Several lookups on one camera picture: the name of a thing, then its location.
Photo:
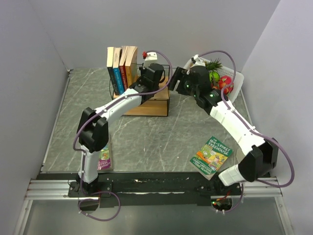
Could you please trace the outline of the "red 13-storey treehouse book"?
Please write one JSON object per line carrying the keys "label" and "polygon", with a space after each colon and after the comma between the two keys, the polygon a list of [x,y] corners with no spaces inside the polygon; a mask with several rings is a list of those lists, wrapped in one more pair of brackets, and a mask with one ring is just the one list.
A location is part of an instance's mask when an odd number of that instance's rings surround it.
{"label": "red 13-storey treehouse book", "polygon": [[119,60],[119,69],[120,69],[120,73],[121,73],[121,78],[122,78],[124,90],[128,89],[126,68],[125,68],[125,62],[126,62],[126,58],[128,55],[128,48],[129,48],[129,46],[122,46],[121,47],[120,60]]}

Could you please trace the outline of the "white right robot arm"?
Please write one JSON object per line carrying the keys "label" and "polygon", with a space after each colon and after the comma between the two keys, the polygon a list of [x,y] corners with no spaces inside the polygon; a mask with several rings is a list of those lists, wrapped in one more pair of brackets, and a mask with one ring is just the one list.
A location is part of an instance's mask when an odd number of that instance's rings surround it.
{"label": "white right robot arm", "polygon": [[197,105],[219,122],[241,148],[244,158],[222,171],[214,182],[214,191],[225,195],[234,183],[249,181],[264,176],[276,167],[278,147],[274,139],[260,137],[219,89],[211,86],[208,70],[204,66],[193,66],[187,70],[176,68],[168,85],[179,94],[193,96]]}

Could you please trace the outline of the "green 104-storey treehouse book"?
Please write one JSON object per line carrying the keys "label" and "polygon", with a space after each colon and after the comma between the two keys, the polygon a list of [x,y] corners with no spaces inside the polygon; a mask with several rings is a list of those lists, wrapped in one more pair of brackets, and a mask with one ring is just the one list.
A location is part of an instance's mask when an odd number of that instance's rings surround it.
{"label": "green 104-storey treehouse book", "polygon": [[206,179],[211,180],[232,153],[231,148],[212,136],[190,159],[190,164]]}

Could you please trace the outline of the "orange 39-storey treehouse book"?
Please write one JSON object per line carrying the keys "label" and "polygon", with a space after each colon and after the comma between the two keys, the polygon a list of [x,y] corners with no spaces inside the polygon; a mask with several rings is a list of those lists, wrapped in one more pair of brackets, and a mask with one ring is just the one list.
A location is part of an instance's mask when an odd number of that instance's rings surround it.
{"label": "orange 39-storey treehouse book", "polygon": [[125,61],[128,87],[137,79],[137,46],[129,46]]}

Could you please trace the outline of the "blue comic cover book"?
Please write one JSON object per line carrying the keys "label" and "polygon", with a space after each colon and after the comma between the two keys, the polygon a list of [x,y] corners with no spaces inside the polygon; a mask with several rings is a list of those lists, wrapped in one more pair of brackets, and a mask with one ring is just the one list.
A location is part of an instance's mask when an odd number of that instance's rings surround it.
{"label": "blue comic cover book", "polygon": [[119,63],[120,63],[120,58],[121,58],[121,52],[122,48],[121,47],[114,47],[113,49],[113,72],[117,84],[117,90],[116,95],[121,95],[125,92],[124,89],[124,84],[121,76],[121,72],[119,69]]}

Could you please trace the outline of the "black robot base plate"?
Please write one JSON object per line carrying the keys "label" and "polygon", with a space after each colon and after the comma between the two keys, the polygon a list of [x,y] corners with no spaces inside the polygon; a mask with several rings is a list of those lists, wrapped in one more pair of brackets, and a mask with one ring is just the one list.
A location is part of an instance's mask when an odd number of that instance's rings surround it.
{"label": "black robot base plate", "polygon": [[70,198],[94,199],[101,208],[114,206],[210,206],[212,197],[239,196],[242,186],[224,186],[218,177],[206,179],[198,172],[100,173],[88,186],[70,183]]}

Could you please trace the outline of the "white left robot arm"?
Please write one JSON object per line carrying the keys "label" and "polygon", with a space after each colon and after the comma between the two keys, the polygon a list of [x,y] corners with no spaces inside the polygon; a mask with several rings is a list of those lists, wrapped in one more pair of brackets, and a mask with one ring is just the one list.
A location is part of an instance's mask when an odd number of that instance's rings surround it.
{"label": "white left robot arm", "polygon": [[82,112],[73,149],[81,152],[77,181],[80,183],[80,192],[86,197],[93,196],[97,191],[97,154],[109,141],[109,126],[158,92],[163,70],[160,64],[150,64],[144,74],[118,98],[94,110],[88,107]]}

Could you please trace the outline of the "dark grey cover book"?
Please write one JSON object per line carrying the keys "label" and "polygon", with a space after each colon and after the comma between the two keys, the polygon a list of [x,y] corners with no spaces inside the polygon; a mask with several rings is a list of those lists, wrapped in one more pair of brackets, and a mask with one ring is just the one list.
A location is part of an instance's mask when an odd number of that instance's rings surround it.
{"label": "dark grey cover book", "polygon": [[106,66],[107,66],[108,73],[110,76],[110,81],[111,81],[112,86],[113,86],[113,91],[114,91],[115,95],[120,95],[118,84],[117,84],[115,74],[113,71],[113,51],[114,51],[114,47],[107,47],[107,63],[106,63]]}

